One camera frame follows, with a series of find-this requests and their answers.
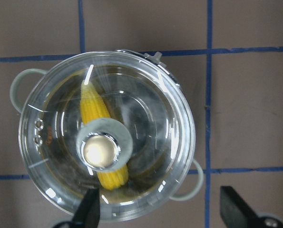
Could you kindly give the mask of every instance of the blue grout line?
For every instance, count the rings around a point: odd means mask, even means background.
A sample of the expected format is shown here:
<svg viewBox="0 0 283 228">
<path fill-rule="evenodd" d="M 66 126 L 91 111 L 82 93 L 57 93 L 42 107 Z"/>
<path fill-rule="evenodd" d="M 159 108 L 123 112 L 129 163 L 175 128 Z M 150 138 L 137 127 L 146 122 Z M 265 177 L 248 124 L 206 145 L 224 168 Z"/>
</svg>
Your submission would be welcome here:
<svg viewBox="0 0 283 228">
<path fill-rule="evenodd" d="M 262 167 L 262 168 L 225 168 L 225 169 L 211 169 L 211 173 L 244 173 L 244 172 L 283 172 L 283 166 L 279 167 Z M 189 175 L 197 174 L 197 170 L 189 170 Z M 22 175 L 0 175 L 0 181 L 4 180 L 27 180 L 30 179 L 28 174 Z"/>
<path fill-rule="evenodd" d="M 78 0 L 80 52 L 85 52 L 85 29 L 82 0 Z"/>
<path fill-rule="evenodd" d="M 212 0 L 207 0 L 207 49 L 212 49 Z M 210 192 L 211 192 L 211 154 L 210 154 L 210 133 L 211 133 L 211 79 L 212 79 L 212 54 L 207 54 L 206 61 L 206 100 L 205 100 L 205 157 L 206 157 L 206 180 L 205 180 L 205 228 L 210 228 Z"/>
<path fill-rule="evenodd" d="M 242 172 L 279 172 L 283 171 L 283 167 L 263 167 L 263 168 L 226 168 L 211 169 L 211 173 L 242 173 Z"/>
<path fill-rule="evenodd" d="M 196 49 L 196 50 L 174 50 L 174 51 L 159 51 L 165 57 L 174 56 L 196 56 L 196 55 L 218 55 L 218 54 L 235 54 L 244 52 L 283 52 L 283 47 L 236 47 L 232 49 L 213 48 L 213 49 Z M 143 51 L 140 53 L 148 53 L 153 55 L 156 51 Z M 43 56 L 21 56 L 21 57 L 0 57 L 0 62 L 26 62 L 26 61 L 52 61 L 64 60 L 77 54 L 69 55 L 43 55 Z"/>
<path fill-rule="evenodd" d="M 17 63 L 26 61 L 53 61 L 53 60 L 64 60 L 72 55 L 49 55 L 49 56 L 21 56 L 21 57 L 0 57 L 0 62 L 2 63 Z"/>
<path fill-rule="evenodd" d="M 232 49 L 213 48 L 211 54 L 235 54 L 244 52 L 283 52 L 281 47 L 236 47 Z"/>
<path fill-rule="evenodd" d="M 0 181 L 5 180 L 28 180 L 30 179 L 29 175 L 22 174 L 22 175 L 0 175 Z"/>
</svg>

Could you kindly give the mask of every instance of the gray tile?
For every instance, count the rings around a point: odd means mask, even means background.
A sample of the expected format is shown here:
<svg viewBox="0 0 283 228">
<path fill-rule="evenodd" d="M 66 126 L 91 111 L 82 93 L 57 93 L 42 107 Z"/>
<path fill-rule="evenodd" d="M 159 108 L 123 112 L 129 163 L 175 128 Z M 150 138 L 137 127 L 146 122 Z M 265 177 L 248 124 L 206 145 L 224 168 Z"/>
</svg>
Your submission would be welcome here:
<svg viewBox="0 0 283 228">
<path fill-rule="evenodd" d="M 0 1 L 0 57 L 79 53 L 78 4 Z"/>
<path fill-rule="evenodd" d="M 190 105 L 196 128 L 195 159 L 205 168 L 205 56 L 162 57 Z"/>
<path fill-rule="evenodd" d="M 83 1 L 86 49 L 206 47 L 206 1 Z"/>
<path fill-rule="evenodd" d="M 68 215 L 49 203 L 31 180 L 0 180 L 0 227 L 48 228 Z"/>
<path fill-rule="evenodd" d="M 12 80 L 25 69 L 48 70 L 57 62 L 0 63 L 0 175 L 26 173 L 18 143 L 20 114 L 12 106 L 9 97 Z M 18 95 L 22 102 L 39 79 L 39 75 L 31 75 L 22 82 Z"/>
<path fill-rule="evenodd" d="M 283 53 L 215 55 L 213 168 L 283 166 Z"/>
<path fill-rule="evenodd" d="M 283 172 L 213 174 L 211 217 L 214 228 L 225 228 L 219 215 L 220 186 L 232 186 L 256 213 L 270 213 L 283 221 Z"/>
<path fill-rule="evenodd" d="M 213 47 L 283 46 L 283 0 L 213 1 Z"/>
<path fill-rule="evenodd" d="M 187 192 L 196 183 L 196 175 L 188 175 L 179 193 Z M 169 200 L 153 212 L 129 221 L 119 223 L 100 223 L 98 228 L 174 228 L 204 227 L 205 188 L 189 201 Z"/>
</svg>

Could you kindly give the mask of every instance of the tiled floor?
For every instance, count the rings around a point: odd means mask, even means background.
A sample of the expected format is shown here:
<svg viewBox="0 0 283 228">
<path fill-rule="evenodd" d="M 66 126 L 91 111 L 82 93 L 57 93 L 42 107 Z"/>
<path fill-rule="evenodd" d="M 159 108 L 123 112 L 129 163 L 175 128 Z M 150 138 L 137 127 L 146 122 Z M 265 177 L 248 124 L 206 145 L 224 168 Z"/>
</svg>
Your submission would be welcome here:
<svg viewBox="0 0 283 228">
<path fill-rule="evenodd" d="M 12 80 L 73 54 L 118 48 L 163 52 L 194 115 L 206 183 L 190 201 L 99 227 L 225 228 L 222 185 L 283 220 L 283 0 L 7 0 L 0 1 L 0 227 L 50 227 L 67 216 L 22 176 Z M 24 82 L 22 100 L 38 79 Z M 188 175 L 181 191 L 195 181 Z"/>
</svg>

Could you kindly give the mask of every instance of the corn cob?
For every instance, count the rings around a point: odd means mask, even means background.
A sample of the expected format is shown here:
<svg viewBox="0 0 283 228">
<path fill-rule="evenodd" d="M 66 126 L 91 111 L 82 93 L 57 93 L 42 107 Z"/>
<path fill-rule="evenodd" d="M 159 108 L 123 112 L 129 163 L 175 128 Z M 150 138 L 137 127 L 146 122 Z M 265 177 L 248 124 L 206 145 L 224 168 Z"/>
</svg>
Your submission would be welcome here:
<svg viewBox="0 0 283 228">
<path fill-rule="evenodd" d="M 97 118 L 110 118 L 108 110 L 95 90 L 95 87 L 88 83 L 81 85 L 81 101 L 80 101 L 81 118 L 84 125 Z M 124 185 L 128 180 L 127 165 L 112 172 L 97 172 L 101 185 L 107 190 L 113 190 Z"/>
</svg>

